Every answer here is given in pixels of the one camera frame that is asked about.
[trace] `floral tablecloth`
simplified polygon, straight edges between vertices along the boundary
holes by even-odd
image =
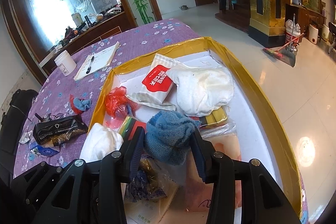
[[[73,94],[75,97],[92,99],[91,108],[82,114],[83,121],[89,125],[100,90],[110,70],[137,56],[153,52],[170,44],[197,37],[199,35],[191,30],[189,26],[177,19],[167,19],[137,27],[84,48],[73,55],[77,67],[70,75],[65,77],[59,69],[56,69],[46,80],[28,114],[33,123],[26,120],[24,132],[33,130],[34,125],[38,122],[34,116],[35,113],[38,113],[40,116],[47,113],[51,113],[52,115],[62,113],[64,116],[73,115],[74,112],[69,103],[70,94]],[[73,80],[73,77],[89,54],[112,46],[117,41],[119,41],[120,47],[117,49],[110,67],[103,68],[79,81]],[[51,165],[65,167],[73,159],[79,157],[85,139],[86,134],[71,139],[69,142],[61,145],[60,153],[49,158],[43,158],[30,153],[28,144],[19,144],[14,166],[14,177],[43,160]]]

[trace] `metal bolt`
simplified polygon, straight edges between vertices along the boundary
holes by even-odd
[[[257,160],[257,159],[253,159],[253,160],[251,160],[251,163],[252,163],[254,166],[259,166],[259,165],[260,165],[260,161]]]
[[[121,153],[120,151],[113,151],[111,155],[113,158],[119,158],[121,156]]]
[[[84,163],[83,160],[76,160],[76,161],[75,161],[75,166],[77,166],[77,167],[82,166],[83,163]]]
[[[224,154],[222,152],[220,152],[220,151],[216,151],[216,152],[214,152],[213,156],[215,158],[221,159],[221,158],[224,157]]]

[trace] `pen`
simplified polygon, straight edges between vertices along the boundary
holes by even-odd
[[[90,62],[89,67],[87,68],[86,74],[89,74],[89,73],[90,73],[91,66],[92,66],[92,63],[93,63],[93,60],[94,60],[94,59],[95,59],[95,56],[92,56],[92,58],[91,58],[91,62]]]

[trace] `white towel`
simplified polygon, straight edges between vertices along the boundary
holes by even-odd
[[[233,79],[224,66],[191,68],[181,63],[166,73],[177,85],[177,104],[187,116],[210,115],[233,97]]]
[[[95,123],[85,140],[80,159],[86,163],[102,160],[109,153],[119,150],[123,142],[119,133]]]

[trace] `open notebook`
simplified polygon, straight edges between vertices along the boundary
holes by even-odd
[[[82,66],[80,67],[78,73],[76,76],[73,78],[75,81],[83,79],[85,76],[88,76],[102,68],[105,68],[110,65],[117,48],[119,47],[119,42],[114,44],[111,47],[108,47],[100,52],[94,53],[89,55]],[[94,60],[91,64],[91,70],[89,73],[86,73],[88,68],[90,67],[91,59],[94,56]]]

